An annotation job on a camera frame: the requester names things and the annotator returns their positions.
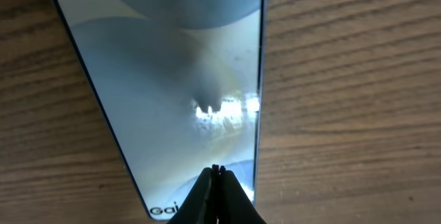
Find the blue Samsung Galaxy smartphone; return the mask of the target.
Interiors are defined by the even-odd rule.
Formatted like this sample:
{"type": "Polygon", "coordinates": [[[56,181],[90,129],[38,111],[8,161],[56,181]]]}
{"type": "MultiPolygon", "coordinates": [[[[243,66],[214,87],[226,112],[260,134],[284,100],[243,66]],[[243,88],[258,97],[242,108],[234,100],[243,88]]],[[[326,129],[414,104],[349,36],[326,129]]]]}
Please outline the blue Samsung Galaxy smartphone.
{"type": "Polygon", "coordinates": [[[267,0],[52,0],[147,215],[204,168],[205,223],[231,170],[255,207],[267,0]]]}

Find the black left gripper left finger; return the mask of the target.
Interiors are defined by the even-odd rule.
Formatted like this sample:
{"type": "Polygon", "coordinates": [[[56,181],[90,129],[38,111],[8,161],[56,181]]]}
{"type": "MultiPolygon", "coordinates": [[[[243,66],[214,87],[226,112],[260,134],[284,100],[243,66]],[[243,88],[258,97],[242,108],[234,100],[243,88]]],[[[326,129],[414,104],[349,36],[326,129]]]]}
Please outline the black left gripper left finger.
{"type": "Polygon", "coordinates": [[[207,203],[212,191],[212,179],[212,169],[204,168],[177,213],[167,224],[205,223],[207,203]]]}

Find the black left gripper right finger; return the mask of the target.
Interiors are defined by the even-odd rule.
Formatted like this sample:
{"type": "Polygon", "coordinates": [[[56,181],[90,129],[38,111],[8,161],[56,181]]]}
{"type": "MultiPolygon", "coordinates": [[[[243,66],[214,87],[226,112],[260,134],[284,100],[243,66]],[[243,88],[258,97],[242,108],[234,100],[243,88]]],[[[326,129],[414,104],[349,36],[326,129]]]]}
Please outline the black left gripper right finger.
{"type": "Polygon", "coordinates": [[[216,187],[219,224],[266,224],[231,170],[220,167],[216,187]]]}

